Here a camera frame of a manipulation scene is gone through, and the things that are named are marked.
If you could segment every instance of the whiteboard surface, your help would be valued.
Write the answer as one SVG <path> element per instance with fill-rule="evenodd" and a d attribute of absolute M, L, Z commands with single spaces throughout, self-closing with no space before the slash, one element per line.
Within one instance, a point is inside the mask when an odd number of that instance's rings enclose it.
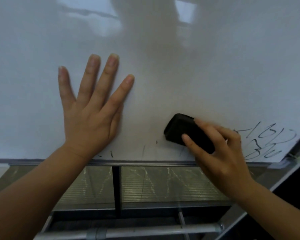
<path fill-rule="evenodd" d="M 136 77 L 96 158 L 193 160 L 164 139 L 176 113 L 239 131 L 247 161 L 300 138 L 300 0 L 0 0 L 0 158 L 63 144 L 57 69 L 77 93 L 91 53 L 120 55 L 114 89 Z"/>

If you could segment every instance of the black eraser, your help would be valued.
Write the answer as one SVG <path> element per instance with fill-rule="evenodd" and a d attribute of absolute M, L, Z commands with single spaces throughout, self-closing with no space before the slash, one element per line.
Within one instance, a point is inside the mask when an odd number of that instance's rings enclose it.
<path fill-rule="evenodd" d="M 182 134 L 187 134 L 207 153 L 213 153 L 215 148 L 212 141 L 203 132 L 203 130 L 196 125 L 193 119 L 193 117 L 185 114 L 175 114 L 164 129 L 164 136 L 166 140 L 185 146 L 181 136 Z"/>

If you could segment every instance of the person's right arm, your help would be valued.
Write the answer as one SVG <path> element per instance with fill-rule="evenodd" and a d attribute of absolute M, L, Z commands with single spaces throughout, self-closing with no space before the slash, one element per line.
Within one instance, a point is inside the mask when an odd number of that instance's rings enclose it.
<path fill-rule="evenodd" d="M 222 126 L 195 119 L 215 146 L 208 154 L 191 138 L 182 139 L 211 182 L 236 201 L 276 240 L 300 239 L 300 210 L 254 181 L 241 149 L 240 135 Z"/>

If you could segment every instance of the forearm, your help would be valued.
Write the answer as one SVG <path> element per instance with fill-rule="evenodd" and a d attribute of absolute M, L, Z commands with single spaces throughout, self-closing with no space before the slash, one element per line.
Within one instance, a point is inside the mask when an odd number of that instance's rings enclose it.
<path fill-rule="evenodd" d="M 33 239 L 88 161 L 60 147 L 0 192 L 0 239 Z"/>
<path fill-rule="evenodd" d="M 300 210 L 256 183 L 239 205 L 277 240 L 300 240 Z"/>

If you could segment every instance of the person's left hand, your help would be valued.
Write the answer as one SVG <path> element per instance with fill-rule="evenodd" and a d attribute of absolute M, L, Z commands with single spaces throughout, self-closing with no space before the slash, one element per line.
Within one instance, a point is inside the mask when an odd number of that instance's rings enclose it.
<path fill-rule="evenodd" d="M 58 81 L 65 132 L 63 147 L 84 159 L 94 157 L 116 135 L 124 99 L 134 82 L 134 76 L 128 75 L 107 101 L 118 64 L 118 55 L 111 54 L 95 87 L 100 57 L 92 54 L 77 99 L 72 92 L 67 69 L 59 67 Z"/>

